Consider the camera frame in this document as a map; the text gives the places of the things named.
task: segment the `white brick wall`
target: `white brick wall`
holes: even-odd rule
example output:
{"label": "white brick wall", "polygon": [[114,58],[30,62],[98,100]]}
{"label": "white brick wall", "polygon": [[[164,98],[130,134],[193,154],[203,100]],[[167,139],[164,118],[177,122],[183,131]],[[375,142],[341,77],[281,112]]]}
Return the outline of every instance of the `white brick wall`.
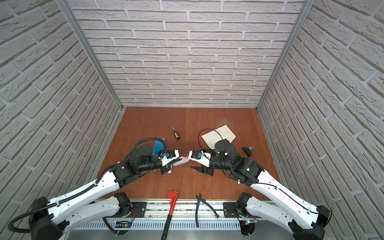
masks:
{"label": "white brick wall", "polygon": [[[252,108],[303,0],[69,3],[124,105]],[[206,91],[179,99],[179,85]],[[216,96],[221,89],[233,91]]]}
{"label": "white brick wall", "polygon": [[30,239],[9,220],[83,185],[118,109],[55,1],[0,2],[0,32],[0,239]]}
{"label": "white brick wall", "polygon": [[382,0],[316,0],[259,106],[283,182],[333,239],[384,239]]}

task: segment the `blue cloth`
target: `blue cloth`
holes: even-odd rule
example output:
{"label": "blue cloth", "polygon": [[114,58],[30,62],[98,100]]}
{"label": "blue cloth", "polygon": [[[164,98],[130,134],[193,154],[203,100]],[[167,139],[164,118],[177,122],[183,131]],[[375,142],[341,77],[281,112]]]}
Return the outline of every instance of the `blue cloth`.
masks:
{"label": "blue cloth", "polygon": [[164,149],[164,146],[163,146],[163,144],[161,143],[161,142],[159,142],[159,141],[155,141],[155,146],[153,147],[153,154],[155,155],[155,156],[157,156],[158,154],[159,154],[159,152],[161,151],[161,150],[163,150]]}

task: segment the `pliers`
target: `pliers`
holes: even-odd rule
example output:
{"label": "pliers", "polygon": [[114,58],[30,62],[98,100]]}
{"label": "pliers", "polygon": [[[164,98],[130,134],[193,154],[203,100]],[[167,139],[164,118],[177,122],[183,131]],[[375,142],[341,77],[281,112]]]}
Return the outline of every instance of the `pliers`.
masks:
{"label": "pliers", "polygon": [[205,199],[203,199],[203,198],[201,197],[201,194],[200,194],[200,193],[199,193],[199,196],[197,196],[197,194],[196,194],[196,198],[197,198],[197,203],[196,203],[195,219],[196,219],[196,226],[197,226],[197,227],[199,227],[199,221],[198,221],[198,219],[197,219],[197,213],[198,213],[198,211],[199,211],[200,202],[202,202],[203,204],[207,205],[207,206],[214,212],[216,218],[218,218],[217,212],[214,210],[214,208],[213,208],[211,205],[209,205],[209,204],[205,201]]}

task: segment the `sheet of paper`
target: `sheet of paper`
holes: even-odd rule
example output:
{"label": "sheet of paper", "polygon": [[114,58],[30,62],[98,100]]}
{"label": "sheet of paper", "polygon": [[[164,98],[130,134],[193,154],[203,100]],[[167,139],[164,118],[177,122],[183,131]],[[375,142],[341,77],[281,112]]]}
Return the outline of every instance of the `sheet of paper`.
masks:
{"label": "sheet of paper", "polygon": [[[227,139],[229,142],[232,142],[236,137],[227,125],[219,127],[216,131],[220,133],[223,139]],[[210,149],[215,149],[215,144],[221,140],[217,132],[211,131],[201,136]]]}

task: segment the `brown wooden surface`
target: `brown wooden surface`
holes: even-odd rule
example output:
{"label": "brown wooden surface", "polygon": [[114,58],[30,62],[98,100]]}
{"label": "brown wooden surface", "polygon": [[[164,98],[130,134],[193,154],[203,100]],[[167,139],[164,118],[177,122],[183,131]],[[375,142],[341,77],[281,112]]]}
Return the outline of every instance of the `brown wooden surface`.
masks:
{"label": "brown wooden surface", "polygon": [[[105,167],[121,161],[141,139],[165,137],[167,149],[178,149],[180,155],[184,155],[190,150],[200,149],[197,135],[202,129],[216,129],[225,124],[236,135],[233,144],[237,151],[246,156],[241,148],[253,146],[255,149],[251,158],[280,181],[257,112],[255,109],[245,108],[127,108],[99,173]],[[173,135],[172,126],[176,128],[180,140]],[[207,147],[202,138],[200,142],[203,148]],[[154,141],[146,144],[153,146]],[[213,176],[208,176],[190,168],[199,165],[189,161],[172,167],[171,174],[150,172],[117,192],[124,191],[133,199],[164,199],[169,190],[178,190],[179,199],[195,199],[195,194],[198,193],[205,199],[237,199],[242,192],[248,192],[260,200],[267,199],[250,187],[228,179],[221,171],[216,170]]]}

